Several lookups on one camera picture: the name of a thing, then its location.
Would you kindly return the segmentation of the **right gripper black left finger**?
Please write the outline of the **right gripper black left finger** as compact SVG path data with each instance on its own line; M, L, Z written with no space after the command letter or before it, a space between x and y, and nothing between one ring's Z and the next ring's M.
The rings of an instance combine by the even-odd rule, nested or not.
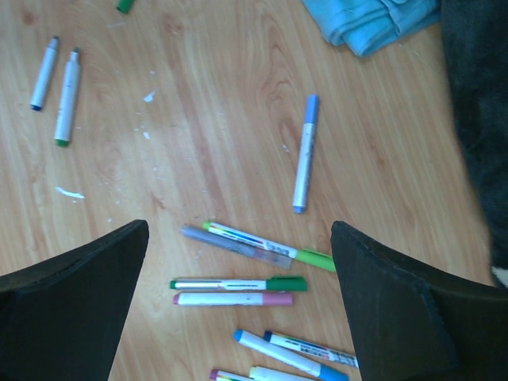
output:
M1 277L3 380L106 380L148 247L134 220Z

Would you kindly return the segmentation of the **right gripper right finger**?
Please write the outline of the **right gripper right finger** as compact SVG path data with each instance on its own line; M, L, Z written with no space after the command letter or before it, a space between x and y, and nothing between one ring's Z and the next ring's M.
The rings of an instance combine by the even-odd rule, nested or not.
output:
M507 293L389 248L343 221L331 249L365 380L504 380Z

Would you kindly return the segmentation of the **lime green capped pen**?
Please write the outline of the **lime green capped pen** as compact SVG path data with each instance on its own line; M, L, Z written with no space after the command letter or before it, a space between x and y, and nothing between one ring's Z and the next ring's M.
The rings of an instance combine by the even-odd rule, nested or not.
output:
M242 232L240 230L221 225L214 221L205 221L202 224L202 227L209 233L216 234L220 237L225 237L233 241L250 244L256 248L261 248L269 252L275 252L290 257L293 260L319 267L327 271L336 271L333 258L328 254L316 252L310 249L293 248L285 244L280 244L262 237L252 235L250 233Z

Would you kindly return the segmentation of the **grey marker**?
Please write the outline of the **grey marker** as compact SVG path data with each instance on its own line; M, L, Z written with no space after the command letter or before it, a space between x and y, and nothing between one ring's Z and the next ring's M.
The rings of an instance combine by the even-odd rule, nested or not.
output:
M276 252L270 252L262 248L257 248L248 244L244 244L238 241L233 241L225 237L209 233L204 229L196 228L194 226L184 225L180 232L190 239L201 241L206 244L213 245L218 248L223 248L230 252L235 252L246 256L248 258L272 264L276 267L280 267L285 270L289 270L291 267L292 259L290 257L278 254Z

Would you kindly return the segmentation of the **green capped white marker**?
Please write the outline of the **green capped white marker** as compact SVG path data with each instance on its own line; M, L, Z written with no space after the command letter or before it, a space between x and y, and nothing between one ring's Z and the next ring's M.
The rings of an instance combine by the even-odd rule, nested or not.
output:
M67 147L71 142L71 131L81 78L81 49L74 47L65 67L59 110L56 119L54 141L57 146Z

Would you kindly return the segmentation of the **light blue capped marker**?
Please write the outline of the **light blue capped marker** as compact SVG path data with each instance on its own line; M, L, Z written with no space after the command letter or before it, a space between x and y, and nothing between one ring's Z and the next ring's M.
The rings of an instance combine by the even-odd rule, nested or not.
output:
M298 166L294 185L292 207L296 214L303 214L307 206L314 152L314 136L318 124L319 106L319 96L317 94L311 94L306 102L306 112L302 126Z

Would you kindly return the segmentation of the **blue capped white marker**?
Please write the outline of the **blue capped white marker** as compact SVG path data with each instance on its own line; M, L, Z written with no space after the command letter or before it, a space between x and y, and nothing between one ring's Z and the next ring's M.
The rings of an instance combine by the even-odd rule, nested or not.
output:
M54 36L50 40L48 47L45 49L44 57L41 61L40 70L30 100L30 107L32 110L41 111L44 107L53 70L58 58L59 45L60 38L58 36Z

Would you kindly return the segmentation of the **green marker cap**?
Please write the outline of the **green marker cap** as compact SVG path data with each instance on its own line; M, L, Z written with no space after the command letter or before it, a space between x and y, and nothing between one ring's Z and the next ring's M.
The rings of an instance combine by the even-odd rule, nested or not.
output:
M135 0L119 0L116 9L123 14L128 14L133 7Z

